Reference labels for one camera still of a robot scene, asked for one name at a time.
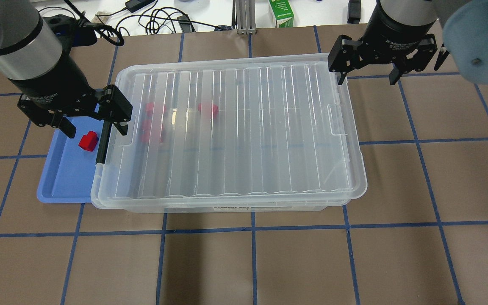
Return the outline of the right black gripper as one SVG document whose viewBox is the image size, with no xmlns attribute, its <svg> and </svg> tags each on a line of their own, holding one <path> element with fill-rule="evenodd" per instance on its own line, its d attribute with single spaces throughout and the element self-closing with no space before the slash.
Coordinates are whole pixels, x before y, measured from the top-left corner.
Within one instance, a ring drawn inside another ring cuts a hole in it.
<svg viewBox="0 0 488 305">
<path fill-rule="evenodd" d="M 342 85 L 347 73 L 368 64 L 395 64 L 388 75 L 389 84 L 411 71 L 423 71 L 436 54 L 438 46 L 434 35 L 425 35 L 415 43 L 395 43 L 388 40 L 367 41 L 364 37 L 353 40 L 340 35 L 328 54 L 328 70 L 337 72 L 337 85 Z"/>
</svg>

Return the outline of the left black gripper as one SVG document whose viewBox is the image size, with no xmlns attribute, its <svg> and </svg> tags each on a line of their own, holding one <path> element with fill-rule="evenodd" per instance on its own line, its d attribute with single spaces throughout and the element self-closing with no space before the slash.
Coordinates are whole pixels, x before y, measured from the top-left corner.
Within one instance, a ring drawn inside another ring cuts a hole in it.
<svg viewBox="0 0 488 305">
<path fill-rule="evenodd" d="M 89 85 L 17 85 L 22 92 L 17 104 L 19 110 L 38 126 L 51 125 L 74 139 L 76 127 L 67 116 L 88 116 L 114 123 L 122 136 L 128 135 L 133 106 L 116 85 L 102 90 Z"/>
</svg>

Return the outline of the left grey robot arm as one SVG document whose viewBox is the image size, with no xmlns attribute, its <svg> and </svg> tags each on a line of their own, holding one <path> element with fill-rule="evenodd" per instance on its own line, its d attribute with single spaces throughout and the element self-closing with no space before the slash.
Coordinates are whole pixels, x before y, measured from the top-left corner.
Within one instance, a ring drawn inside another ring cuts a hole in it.
<svg viewBox="0 0 488 305">
<path fill-rule="evenodd" d="M 0 73 L 22 96 L 19 110 L 38 127 L 74 138 L 72 116 L 88 116 L 127 135 L 133 107 L 115 85 L 97 91 L 28 0 L 0 0 Z"/>
</svg>

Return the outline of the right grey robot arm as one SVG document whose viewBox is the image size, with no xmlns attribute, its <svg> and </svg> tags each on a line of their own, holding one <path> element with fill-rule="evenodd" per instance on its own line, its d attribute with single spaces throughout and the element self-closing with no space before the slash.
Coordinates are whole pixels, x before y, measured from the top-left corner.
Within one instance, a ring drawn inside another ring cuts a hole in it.
<svg viewBox="0 0 488 305">
<path fill-rule="evenodd" d="M 389 83 L 449 56 L 467 81 L 488 85 L 488 0 L 378 0 L 364 34 L 340 35 L 328 54 L 337 83 L 370 64 L 393 64 Z"/>
</svg>

